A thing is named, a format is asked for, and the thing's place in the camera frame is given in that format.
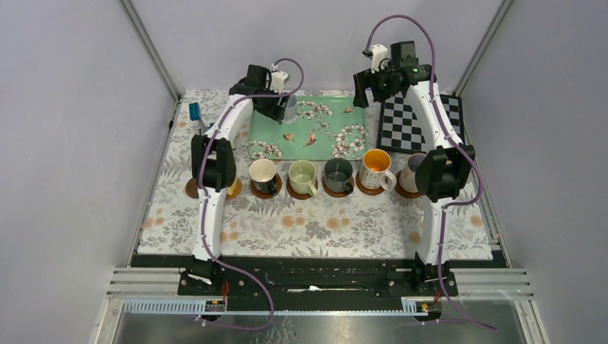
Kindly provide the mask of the brown wooden coaster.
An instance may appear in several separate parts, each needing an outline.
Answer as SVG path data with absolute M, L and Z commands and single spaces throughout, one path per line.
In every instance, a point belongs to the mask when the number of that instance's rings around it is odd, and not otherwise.
M 415 175 L 410 173 L 405 178 L 402 178 L 401 174 L 402 174 L 402 172 L 400 171 L 396 175 L 396 179 L 397 179 L 397 182 L 395 185 L 396 192 L 400 196 L 403 196 L 404 198 L 408 198 L 408 199 L 419 198 L 421 196 L 421 193 L 417 189 Z M 402 186 L 402 181 L 404 181 L 404 185 L 408 186 L 411 189 L 411 191 Z
M 365 187 L 362 182 L 361 179 L 359 178 L 359 173 L 356 174 L 355 177 L 355 182 L 356 182 L 356 186 L 358 187 L 358 189 L 363 193 L 366 194 L 368 196 L 377 196 L 379 194 L 382 194 L 385 189 L 382 188 L 381 186 L 378 188 L 367 188 Z
M 287 182 L 287 191 L 294 199 L 311 199 L 318 195 L 318 180 L 314 178 L 302 183 L 289 178 Z
M 347 197 L 353 193 L 353 183 L 354 183 L 354 179 L 353 179 L 353 177 L 350 177 L 347 181 L 342 183 L 342 186 L 344 187 L 344 191 L 334 192 L 333 190 L 331 190 L 329 188 L 329 186 L 325 182 L 325 180 L 323 180 L 323 189 L 329 196 L 332 196 L 334 198 L 343 198 L 343 197 Z
M 282 179 L 278 173 L 269 181 L 250 181 L 250 190 L 259 199 L 271 199 L 279 194 L 282 188 Z

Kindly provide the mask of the pink mug purple inside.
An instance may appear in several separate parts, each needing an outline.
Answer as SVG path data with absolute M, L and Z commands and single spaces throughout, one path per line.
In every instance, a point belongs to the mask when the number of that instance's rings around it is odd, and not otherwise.
M 411 194 L 419 192 L 416 185 L 416 172 L 425 157 L 425 153 L 414 153 L 406 159 L 405 165 L 398 177 L 399 185 L 406 192 Z

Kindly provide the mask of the black white chessboard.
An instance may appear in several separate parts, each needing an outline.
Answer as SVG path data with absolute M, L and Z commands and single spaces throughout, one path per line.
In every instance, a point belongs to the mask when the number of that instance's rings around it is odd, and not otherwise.
M 453 130 L 465 142 L 462 98 L 452 95 L 440 95 L 440 98 Z M 376 138 L 376 147 L 385 151 L 418 153 L 429 150 L 416 114 L 401 95 L 382 102 Z

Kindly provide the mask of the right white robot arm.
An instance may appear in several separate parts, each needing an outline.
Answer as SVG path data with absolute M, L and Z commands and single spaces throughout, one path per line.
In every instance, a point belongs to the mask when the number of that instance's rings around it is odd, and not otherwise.
M 449 276 L 449 257 L 444 246 L 451 214 L 449 206 L 467 183 L 475 149 L 463 144 L 453 130 L 432 66 L 418 62 L 413 41 L 398 42 L 390 48 L 369 45 L 362 53 L 371 60 L 371 66 L 353 76 L 354 105 L 368 107 L 366 90 L 371 90 L 376 102 L 401 94 L 431 146 L 414 174 L 417 190 L 423 197 L 424 227 L 414 265 L 406 275 L 415 292 L 429 295 Z

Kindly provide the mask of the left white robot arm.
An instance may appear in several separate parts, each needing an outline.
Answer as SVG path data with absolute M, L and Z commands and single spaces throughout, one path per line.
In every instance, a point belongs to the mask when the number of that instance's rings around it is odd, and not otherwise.
M 214 124 L 191 140 L 192 175 L 199 197 L 199 218 L 194 262 L 186 277 L 204 294 L 222 287 L 221 267 L 214 259 L 221 254 L 222 212 L 229 187 L 237 180 L 232 141 L 241 124 L 257 111 L 276 122 L 284 118 L 284 87 L 289 74 L 251 64 L 247 74 L 229 90 L 229 102 Z

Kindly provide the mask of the small light wooden coaster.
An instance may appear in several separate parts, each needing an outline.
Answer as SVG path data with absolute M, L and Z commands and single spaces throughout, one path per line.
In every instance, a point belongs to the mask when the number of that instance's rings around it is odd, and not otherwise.
M 228 196 L 226 194 L 226 199 L 234 199 L 235 197 L 239 196 L 240 193 L 242 192 L 242 182 L 241 179 L 239 178 L 239 185 L 238 185 L 238 189 L 236 190 L 236 192 L 234 193 L 234 195 L 232 196 Z

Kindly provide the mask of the light blue mug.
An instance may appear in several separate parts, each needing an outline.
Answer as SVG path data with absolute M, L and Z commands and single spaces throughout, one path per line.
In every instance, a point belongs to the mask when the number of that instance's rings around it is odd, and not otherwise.
M 288 101 L 285 103 L 284 117 L 282 120 L 283 124 L 293 124 L 298 117 L 298 98 L 295 95 L 290 95 Z

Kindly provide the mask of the patterned mug orange inside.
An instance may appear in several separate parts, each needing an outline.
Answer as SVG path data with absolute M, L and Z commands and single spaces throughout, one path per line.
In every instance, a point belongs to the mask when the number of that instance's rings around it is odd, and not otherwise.
M 390 171 L 391 157 L 386 151 L 377 148 L 368 150 L 361 162 L 358 178 L 364 188 L 388 191 L 395 187 L 396 176 Z

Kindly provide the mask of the dark green mug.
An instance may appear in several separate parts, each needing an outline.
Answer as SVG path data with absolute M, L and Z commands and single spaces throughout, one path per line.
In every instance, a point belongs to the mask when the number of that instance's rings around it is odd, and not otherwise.
M 349 195 L 353 192 L 353 167 L 343 158 L 330 159 L 323 168 L 323 182 L 333 193 Z

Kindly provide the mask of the black mug white inside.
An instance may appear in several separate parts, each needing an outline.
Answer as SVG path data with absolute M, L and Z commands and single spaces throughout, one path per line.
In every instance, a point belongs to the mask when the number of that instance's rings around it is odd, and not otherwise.
M 269 181 L 277 173 L 275 164 L 269 159 L 259 159 L 249 169 L 250 180 Z

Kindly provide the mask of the yellow mug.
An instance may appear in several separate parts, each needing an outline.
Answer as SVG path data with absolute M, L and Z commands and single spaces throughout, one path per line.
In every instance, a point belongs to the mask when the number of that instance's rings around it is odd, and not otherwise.
M 238 189 L 238 185 L 239 185 L 239 179 L 236 177 L 232 183 L 232 185 L 229 187 L 227 195 L 228 196 L 232 196 L 234 195 L 234 193 L 236 192 L 236 190 Z

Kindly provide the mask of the pale green mug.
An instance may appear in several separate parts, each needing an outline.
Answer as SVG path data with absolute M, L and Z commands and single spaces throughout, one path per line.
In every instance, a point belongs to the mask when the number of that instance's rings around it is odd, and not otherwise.
M 318 194 L 316 174 L 316 168 L 312 162 L 295 161 L 288 170 L 290 187 L 298 195 L 316 196 Z

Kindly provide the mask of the small dark wooden coaster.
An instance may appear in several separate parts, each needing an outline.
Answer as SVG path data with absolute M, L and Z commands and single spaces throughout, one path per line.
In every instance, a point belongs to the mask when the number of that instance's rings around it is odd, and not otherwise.
M 185 193 L 188 197 L 192 198 L 192 199 L 198 199 L 199 198 L 199 187 L 198 187 L 198 181 L 195 178 L 191 178 L 187 181 L 186 186 L 184 188 Z

